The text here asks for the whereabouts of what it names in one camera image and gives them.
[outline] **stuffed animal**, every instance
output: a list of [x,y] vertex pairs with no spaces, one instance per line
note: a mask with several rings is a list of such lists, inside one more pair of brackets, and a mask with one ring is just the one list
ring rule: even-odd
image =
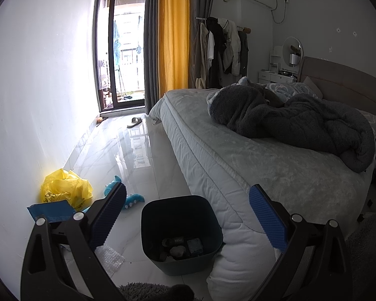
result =
[[[117,182],[121,182],[121,178],[118,175],[115,175],[114,176],[114,180],[105,187],[105,190],[104,190],[105,197],[109,194],[109,192],[116,185]],[[129,196],[127,196],[127,199],[125,200],[125,204],[123,206],[123,209],[128,209],[133,204],[136,204],[137,201],[141,201],[141,202],[144,203],[145,202],[145,198],[143,198],[143,196],[141,196],[141,195],[139,195],[137,193],[130,194]]]
[[145,202],[145,198],[143,198],[143,196],[137,194],[137,193],[134,193],[134,194],[130,194],[127,199],[125,200],[125,204],[124,204],[124,209],[127,209],[128,207],[131,207],[133,204],[136,204],[137,201],[142,201],[143,203]]

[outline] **vanity table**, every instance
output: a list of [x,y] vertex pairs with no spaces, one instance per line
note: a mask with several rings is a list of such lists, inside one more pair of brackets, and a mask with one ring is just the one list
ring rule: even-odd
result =
[[288,76],[283,76],[281,74],[269,71],[261,70],[259,71],[259,84],[268,84],[268,83],[293,83],[296,79]]
[[283,46],[275,46],[274,49],[270,51],[269,70],[259,71],[258,83],[268,84],[296,82],[297,78],[290,75],[285,76],[279,74],[278,72],[281,73],[281,70],[285,70],[283,71],[284,74],[288,73],[293,74],[294,76],[298,75],[298,64],[303,56],[304,50],[301,42],[293,36],[287,37]]

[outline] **clothes rack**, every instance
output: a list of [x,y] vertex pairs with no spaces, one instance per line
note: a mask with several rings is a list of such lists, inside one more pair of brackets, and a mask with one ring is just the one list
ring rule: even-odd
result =
[[[197,19],[197,20],[206,20],[206,18],[200,18],[200,17],[195,17],[195,19]],[[250,34],[251,33],[251,29],[247,28],[247,27],[237,26],[237,29],[243,31],[246,34]]]

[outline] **curtain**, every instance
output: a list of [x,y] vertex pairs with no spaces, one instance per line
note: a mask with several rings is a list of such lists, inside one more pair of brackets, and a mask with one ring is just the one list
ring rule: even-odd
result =
[[145,111],[149,111],[159,100],[158,72],[158,8],[159,0],[145,0],[143,24],[143,71],[145,78]]
[[195,36],[201,23],[195,17],[207,18],[211,15],[213,0],[190,0],[190,29],[189,29],[189,88],[195,88],[194,60]]
[[188,88],[189,0],[159,0],[159,93]]

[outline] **yellow curtain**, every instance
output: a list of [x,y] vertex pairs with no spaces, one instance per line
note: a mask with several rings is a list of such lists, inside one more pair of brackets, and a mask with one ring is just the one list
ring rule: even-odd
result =
[[188,88],[189,0],[159,0],[159,97]]

